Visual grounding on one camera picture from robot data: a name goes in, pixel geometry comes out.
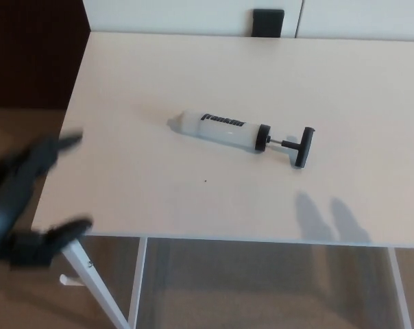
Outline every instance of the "franklin logo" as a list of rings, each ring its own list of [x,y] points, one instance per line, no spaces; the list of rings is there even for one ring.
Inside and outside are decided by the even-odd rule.
[[[239,121],[239,120],[216,117],[215,115],[211,115],[211,114],[203,115],[201,120],[205,120],[205,119],[218,121],[218,122],[223,122],[223,123],[228,123],[229,125],[237,125],[239,127],[242,127],[243,124],[245,123],[245,122],[242,122],[242,121]]]

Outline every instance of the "black t-handle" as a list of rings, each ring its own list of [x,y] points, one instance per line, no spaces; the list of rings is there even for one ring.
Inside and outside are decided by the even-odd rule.
[[[297,160],[295,161],[295,166],[299,168],[304,168],[306,164],[306,159],[308,158],[309,149],[311,149],[312,136],[315,129],[311,127],[305,127],[302,141],[300,144],[293,143],[290,141],[282,141],[282,146],[288,147],[289,149],[298,150]]]

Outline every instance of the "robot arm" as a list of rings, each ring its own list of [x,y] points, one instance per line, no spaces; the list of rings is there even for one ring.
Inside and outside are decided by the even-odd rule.
[[[49,172],[59,153],[81,139],[82,133],[49,136],[0,158],[0,260],[18,267],[49,266],[56,254],[92,226],[89,218],[78,218],[44,234],[11,232],[33,195],[35,181]]]

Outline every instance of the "white pump cylinder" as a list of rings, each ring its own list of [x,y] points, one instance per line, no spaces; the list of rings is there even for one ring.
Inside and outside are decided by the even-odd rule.
[[[183,134],[264,151],[269,126],[246,123],[208,113],[184,111],[178,117]]]

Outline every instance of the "white table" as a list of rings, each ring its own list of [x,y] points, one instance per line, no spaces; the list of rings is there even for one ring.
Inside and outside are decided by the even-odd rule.
[[[182,110],[316,129],[305,169],[183,136]],[[414,43],[92,33],[63,130],[82,146],[59,159],[34,219],[80,213],[92,235],[414,247]],[[129,328],[79,243],[64,254],[118,328]]]

